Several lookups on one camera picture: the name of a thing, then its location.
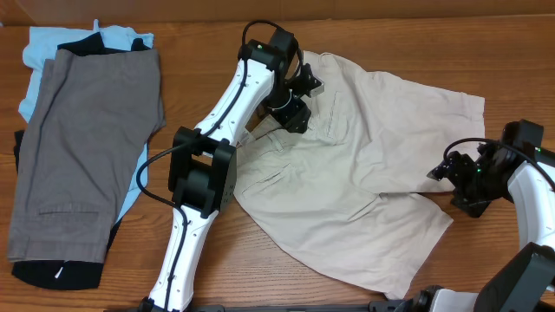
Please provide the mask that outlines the beige shorts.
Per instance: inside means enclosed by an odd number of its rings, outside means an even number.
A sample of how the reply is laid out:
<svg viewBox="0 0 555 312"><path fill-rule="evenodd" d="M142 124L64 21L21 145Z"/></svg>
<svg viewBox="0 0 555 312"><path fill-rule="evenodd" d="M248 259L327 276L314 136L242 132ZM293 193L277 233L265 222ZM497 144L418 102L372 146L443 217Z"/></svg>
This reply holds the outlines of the beige shorts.
<svg viewBox="0 0 555 312"><path fill-rule="evenodd" d="M238 150L235 198L301 263L400 299L452 222L428 194L453 186L428 172L453 142L475 155L485 101L330 53L304 59L325 86L307 130L263 120Z"/></svg>

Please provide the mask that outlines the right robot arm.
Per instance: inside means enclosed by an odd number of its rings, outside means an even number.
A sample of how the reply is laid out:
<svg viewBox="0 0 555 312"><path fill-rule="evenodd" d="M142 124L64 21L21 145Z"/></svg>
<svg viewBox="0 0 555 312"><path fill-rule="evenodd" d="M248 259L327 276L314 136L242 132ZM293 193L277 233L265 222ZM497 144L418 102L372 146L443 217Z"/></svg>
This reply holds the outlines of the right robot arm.
<svg viewBox="0 0 555 312"><path fill-rule="evenodd" d="M478 218L499 198L513 203L519 252L478 293L438 286L396 306L398 311L552 311L542 302L554 289L554 153L541 146L544 128L509 122L499 140L477 139L471 159L448 146L428 177L454 186L452 205Z"/></svg>

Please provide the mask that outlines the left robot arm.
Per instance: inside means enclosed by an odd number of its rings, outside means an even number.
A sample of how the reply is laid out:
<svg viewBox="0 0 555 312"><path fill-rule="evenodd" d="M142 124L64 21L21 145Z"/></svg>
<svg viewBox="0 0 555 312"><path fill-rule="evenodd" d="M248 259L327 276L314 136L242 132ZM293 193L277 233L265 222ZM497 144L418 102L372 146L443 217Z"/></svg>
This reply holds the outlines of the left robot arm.
<svg viewBox="0 0 555 312"><path fill-rule="evenodd" d="M241 40L237 70L214 109L194 129L180 128L172 147L146 162L171 158L168 189L173 196L166 203L173 209L173 223L160 274L140 311L190 308L208 231L232 200L242 129L262 107L288 132L304 133L311 111L302 98L322 86L291 32L275 26L268 42Z"/></svg>

